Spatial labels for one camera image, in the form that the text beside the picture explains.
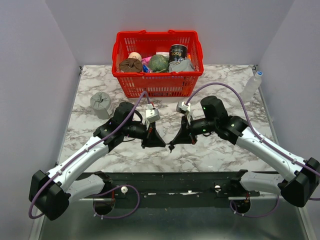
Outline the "black head key bunch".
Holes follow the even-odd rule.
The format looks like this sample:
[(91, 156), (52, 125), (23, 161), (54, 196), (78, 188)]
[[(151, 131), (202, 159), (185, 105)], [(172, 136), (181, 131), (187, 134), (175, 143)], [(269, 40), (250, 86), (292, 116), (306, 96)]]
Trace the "black head key bunch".
[(170, 142), (170, 143), (168, 144), (168, 148), (169, 148), (169, 150), (170, 150), (170, 153), (172, 153), (173, 149), (175, 148), (175, 145)]

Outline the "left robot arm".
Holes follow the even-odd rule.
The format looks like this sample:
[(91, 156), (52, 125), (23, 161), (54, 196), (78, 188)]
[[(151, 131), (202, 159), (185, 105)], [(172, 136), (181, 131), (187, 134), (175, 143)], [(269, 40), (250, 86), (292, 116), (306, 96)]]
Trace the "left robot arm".
[(158, 109), (149, 103), (145, 119), (139, 121), (133, 120), (134, 114), (140, 116), (136, 105), (120, 103), (113, 117), (99, 126), (75, 154), (47, 172), (38, 170), (31, 178), (29, 208), (37, 207), (42, 215), (53, 221), (72, 202), (91, 195), (107, 197), (113, 185), (106, 175), (93, 173), (87, 178), (78, 178), (95, 161), (120, 145), (125, 137), (141, 140), (142, 148), (164, 148), (166, 144), (156, 130), (156, 121), (160, 119)]

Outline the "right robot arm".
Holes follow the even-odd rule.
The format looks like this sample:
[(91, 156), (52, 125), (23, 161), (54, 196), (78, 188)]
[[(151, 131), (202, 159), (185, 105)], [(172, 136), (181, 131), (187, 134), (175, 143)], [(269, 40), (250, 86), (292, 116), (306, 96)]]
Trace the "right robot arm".
[(230, 183), (230, 191), (241, 196), (245, 192), (259, 191), (281, 195), (288, 203), (304, 207), (320, 183), (320, 163), (315, 158), (304, 159), (284, 150), (239, 116), (228, 115), (223, 102), (215, 96), (207, 96), (200, 102), (204, 117), (193, 119), (191, 105), (185, 101), (177, 104), (181, 127), (169, 144), (173, 150), (177, 144), (197, 142), (197, 136), (215, 133), (221, 139), (248, 150), (276, 170), (276, 174), (240, 171)]

